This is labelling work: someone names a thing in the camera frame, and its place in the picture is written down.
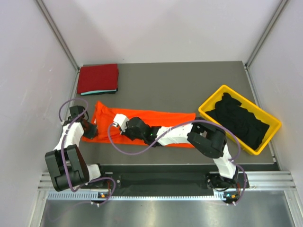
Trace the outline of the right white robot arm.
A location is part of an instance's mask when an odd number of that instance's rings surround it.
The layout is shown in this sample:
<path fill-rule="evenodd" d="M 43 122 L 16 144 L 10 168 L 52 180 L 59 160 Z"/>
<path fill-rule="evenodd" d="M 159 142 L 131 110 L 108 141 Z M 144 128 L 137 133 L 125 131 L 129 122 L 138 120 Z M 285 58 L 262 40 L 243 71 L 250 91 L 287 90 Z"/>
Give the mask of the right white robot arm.
<path fill-rule="evenodd" d="M 151 147 L 189 144 L 202 155 L 213 159 L 218 168 L 219 179 L 210 180 L 214 188 L 232 187 L 238 182 L 238 167 L 232 163 L 225 131 L 202 119 L 183 123 L 178 127 L 149 126 L 141 118 L 126 119 L 121 134 L 130 140 L 141 140 Z"/>

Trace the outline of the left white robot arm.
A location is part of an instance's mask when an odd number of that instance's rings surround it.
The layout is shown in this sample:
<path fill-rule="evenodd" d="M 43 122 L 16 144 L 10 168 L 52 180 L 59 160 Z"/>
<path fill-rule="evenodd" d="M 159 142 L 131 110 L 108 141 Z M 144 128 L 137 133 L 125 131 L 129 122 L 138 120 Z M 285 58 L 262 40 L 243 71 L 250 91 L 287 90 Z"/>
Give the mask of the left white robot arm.
<path fill-rule="evenodd" d="M 63 122 L 62 135 L 56 147 L 45 154 L 47 169 L 56 191 L 64 191 L 92 182 L 96 187 L 107 183 L 100 164 L 86 165 L 80 150 L 82 138 L 98 136 L 97 125 L 89 123 L 83 106 L 70 107 L 70 116 Z"/>

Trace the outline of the orange t shirt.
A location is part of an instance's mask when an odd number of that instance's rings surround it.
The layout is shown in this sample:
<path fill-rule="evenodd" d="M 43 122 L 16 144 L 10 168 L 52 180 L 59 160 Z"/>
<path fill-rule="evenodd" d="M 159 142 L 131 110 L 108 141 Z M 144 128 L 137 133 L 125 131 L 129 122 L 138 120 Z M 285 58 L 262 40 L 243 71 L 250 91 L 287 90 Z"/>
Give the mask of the orange t shirt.
<path fill-rule="evenodd" d="M 149 126 L 175 126 L 177 124 L 194 120 L 195 113 L 169 113 L 152 110 L 135 110 L 107 107 L 102 102 L 97 101 L 91 122 L 98 126 L 98 135 L 93 139 L 82 137 L 82 141 L 88 143 L 109 143 L 107 135 L 108 126 L 113 122 L 116 114 L 124 114 L 129 119 L 133 117 L 141 118 Z"/>

